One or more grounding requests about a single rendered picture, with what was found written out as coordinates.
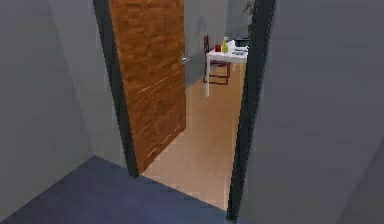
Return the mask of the brown wooden room door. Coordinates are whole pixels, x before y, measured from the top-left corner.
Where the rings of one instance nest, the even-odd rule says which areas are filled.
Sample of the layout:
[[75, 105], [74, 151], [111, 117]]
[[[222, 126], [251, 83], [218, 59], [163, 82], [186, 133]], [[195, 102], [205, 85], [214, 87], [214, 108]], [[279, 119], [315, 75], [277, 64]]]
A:
[[136, 166], [186, 129], [184, 0], [109, 0]]

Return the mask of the dark red wooden chair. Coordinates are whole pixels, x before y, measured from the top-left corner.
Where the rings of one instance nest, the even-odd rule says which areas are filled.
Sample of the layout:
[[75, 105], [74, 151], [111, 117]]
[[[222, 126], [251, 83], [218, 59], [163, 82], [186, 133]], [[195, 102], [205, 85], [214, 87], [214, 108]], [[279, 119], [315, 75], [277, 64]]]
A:
[[[210, 45], [209, 45], [209, 36], [204, 36], [204, 76], [203, 76], [203, 82], [207, 83], [207, 77], [210, 78], [217, 78], [217, 79], [224, 79], [224, 82], [217, 82], [217, 81], [209, 81], [209, 84], [216, 84], [216, 85], [228, 85], [229, 84], [229, 78], [230, 78], [230, 68], [231, 63], [226, 61], [217, 61], [217, 60], [211, 60], [210, 64], [207, 64], [208, 62], [208, 53], [211, 51]], [[209, 68], [218, 68], [218, 72], [208, 72]]]

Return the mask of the white table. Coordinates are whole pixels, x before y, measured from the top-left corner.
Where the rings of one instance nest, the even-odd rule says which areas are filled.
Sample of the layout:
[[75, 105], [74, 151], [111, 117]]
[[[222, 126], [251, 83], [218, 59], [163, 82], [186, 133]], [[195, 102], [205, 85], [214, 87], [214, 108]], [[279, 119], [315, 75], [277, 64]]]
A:
[[208, 51], [206, 54], [206, 69], [204, 80], [206, 84], [206, 96], [210, 95], [210, 78], [219, 78], [219, 75], [211, 75], [211, 66], [213, 63], [223, 62], [227, 68], [227, 73], [224, 76], [226, 84], [229, 82], [230, 71], [235, 70], [237, 64], [246, 64], [248, 56], [248, 46], [239, 45], [238, 40], [234, 39], [226, 43], [226, 52], [216, 52], [215, 50]]

